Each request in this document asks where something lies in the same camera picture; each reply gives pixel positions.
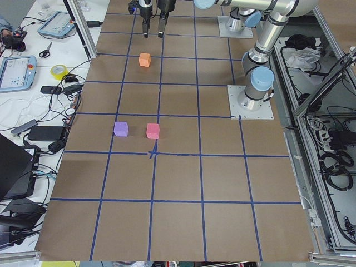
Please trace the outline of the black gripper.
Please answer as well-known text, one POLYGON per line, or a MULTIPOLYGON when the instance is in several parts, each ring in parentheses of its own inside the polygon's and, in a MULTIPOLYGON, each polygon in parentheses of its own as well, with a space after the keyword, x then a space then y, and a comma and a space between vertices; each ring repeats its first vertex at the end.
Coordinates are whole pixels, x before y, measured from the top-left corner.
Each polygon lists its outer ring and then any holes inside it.
POLYGON ((158 0, 157 6, 161 13, 159 16, 158 24, 158 37, 163 38, 165 33, 165 27, 169 17, 169 12, 172 12, 175 8, 176 0, 158 0))
POLYGON ((144 34, 144 37, 147 38, 149 36, 150 18, 152 16, 152 5, 140 6, 140 16, 143 18, 142 32, 144 34))

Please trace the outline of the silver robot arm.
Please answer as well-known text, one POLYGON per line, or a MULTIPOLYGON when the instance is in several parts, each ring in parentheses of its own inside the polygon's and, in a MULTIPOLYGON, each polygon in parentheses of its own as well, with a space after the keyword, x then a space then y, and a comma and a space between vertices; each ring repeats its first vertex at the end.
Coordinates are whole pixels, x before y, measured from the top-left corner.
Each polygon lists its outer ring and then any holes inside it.
POLYGON ((243 56, 246 87, 239 94, 238 103, 245 110, 257 111, 274 82, 274 74, 267 63, 284 26, 290 17, 310 12, 318 1, 194 1, 199 9, 208 9, 215 4, 237 8, 240 17, 250 17, 256 11, 270 12, 254 47, 243 56))
MULTIPOLYGON (((175 0, 157 1, 156 12, 154 12, 153 1, 130 1, 128 12, 134 14, 135 10, 139 10, 145 38, 149 36, 150 21, 159 12, 158 37, 162 38, 169 14, 175 9, 175 4, 175 0)), ((261 18, 262 14, 257 9, 232 7, 228 16, 218 16, 220 37, 253 38, 252 29, 259 24, 261 18)))

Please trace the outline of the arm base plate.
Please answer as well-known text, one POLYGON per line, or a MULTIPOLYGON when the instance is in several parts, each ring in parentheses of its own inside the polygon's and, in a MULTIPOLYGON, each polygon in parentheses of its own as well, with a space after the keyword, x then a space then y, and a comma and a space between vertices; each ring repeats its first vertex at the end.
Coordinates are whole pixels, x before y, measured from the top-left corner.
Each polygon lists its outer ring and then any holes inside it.
POLYGON ((273 120, 274 115, 266 93, 262 100, 251 100, 245 95, 245 86, 228 85, 230 118, 232 120, 273 120))
POLYGON ((253 38, 252 29, 245 27, 239 19, 230 16, 218 16, 220 37, 222 38, 253 38))

